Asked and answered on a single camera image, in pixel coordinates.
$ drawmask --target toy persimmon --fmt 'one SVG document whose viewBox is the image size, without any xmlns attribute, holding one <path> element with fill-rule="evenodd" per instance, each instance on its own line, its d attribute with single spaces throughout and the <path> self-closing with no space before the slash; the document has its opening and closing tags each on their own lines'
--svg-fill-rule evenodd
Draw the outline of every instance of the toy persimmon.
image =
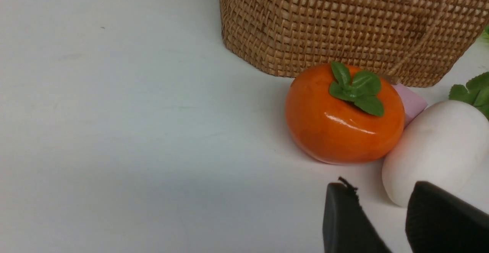
<svg viewBox="0 0 489 253">
<path fill-rule="evenodd" d="M 378 75 L 332 62 L 301 72 L 290 85 L 285 116 L 297 145 L 330 164 L 380 159 L 398 143 L 402 100 Z"/>
</svg>

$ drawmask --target orange persimmon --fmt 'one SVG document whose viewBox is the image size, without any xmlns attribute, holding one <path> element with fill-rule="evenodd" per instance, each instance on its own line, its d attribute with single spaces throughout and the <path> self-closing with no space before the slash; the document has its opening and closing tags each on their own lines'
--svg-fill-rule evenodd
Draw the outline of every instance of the orange persimmon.
<svg viewBox="0 0 489 253">
<path fill-rule="evenodd" d="M 342 66 L 352 78 L 361 71 L 356 66 Z M 335 81 L 329 63 L 304 70 L 292 82 L 285 116 L 293 140 L 304 152 L 329 164 L 380 159 L 398 143 L 404 129 L 400 96 L 380 78 L 377 98 L 384 110 L 382 116 L 375 116 L 332 96 L 330 86 Z"/>
</svg>

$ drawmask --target basket handle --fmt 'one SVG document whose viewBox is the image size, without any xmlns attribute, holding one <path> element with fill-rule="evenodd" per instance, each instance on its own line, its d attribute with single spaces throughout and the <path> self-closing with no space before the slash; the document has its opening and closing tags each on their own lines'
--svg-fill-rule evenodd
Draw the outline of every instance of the basket handle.
<svg viewBox="0 0 489 253">
<path fill-rule="evenodd" d="M 436 28 L 436 23 L 440 20 L 442 13 L 443 13 L 443 8 L 445 7 L 447 3 L 447 0 L 440 0 L 439 5 L 438 5 L 438 11 L 435 15 L 435 19 L 433 19 L 433 24 L 428 28 L 428 30 L 424 33 L 423 37 L 421 37 L 420 41 L 407 53 L 407 55 L 404 56 L 400 61 L 398 61 L 388 72 L 386 73 L 380 73 L 381 76 L 387 76 L 387 79 L 391 83 L 397 84 L 400 81 L 400 77 L 394 76 L 399 68 L 413 56 L 415 53 L 417 53 L 421 47 L 426 43 L 428 38 L 433 34 Z"/>
</svg>

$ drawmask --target white radish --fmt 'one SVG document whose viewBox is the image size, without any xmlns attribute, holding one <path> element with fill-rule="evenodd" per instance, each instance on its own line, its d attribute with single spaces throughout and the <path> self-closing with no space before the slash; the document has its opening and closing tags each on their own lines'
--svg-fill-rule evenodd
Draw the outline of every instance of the white radish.
<svg viewBox="0 0 489 253">
<path fill-rule="evenodd" d="M 414 184 L 426 180 L 459 191 L 489 150 L 489 121 L 467 103 L 447 100 L 419 114 L 385 157 L 382 182 L 390 199 L 407 206 Z"/>
</svg>

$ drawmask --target rattan weave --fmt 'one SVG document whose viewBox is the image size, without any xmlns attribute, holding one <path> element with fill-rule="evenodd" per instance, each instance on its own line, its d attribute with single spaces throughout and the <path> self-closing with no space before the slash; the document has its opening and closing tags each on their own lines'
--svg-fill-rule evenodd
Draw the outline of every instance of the rattan weave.
<svg viewBox="0 0 489 253">
<path fill-rule="evenodd" d="M 436 84 L 489 23 L 489 0 L 220 0 L 232 52 L 276 76 L 339 61 Z"/>
</svg>

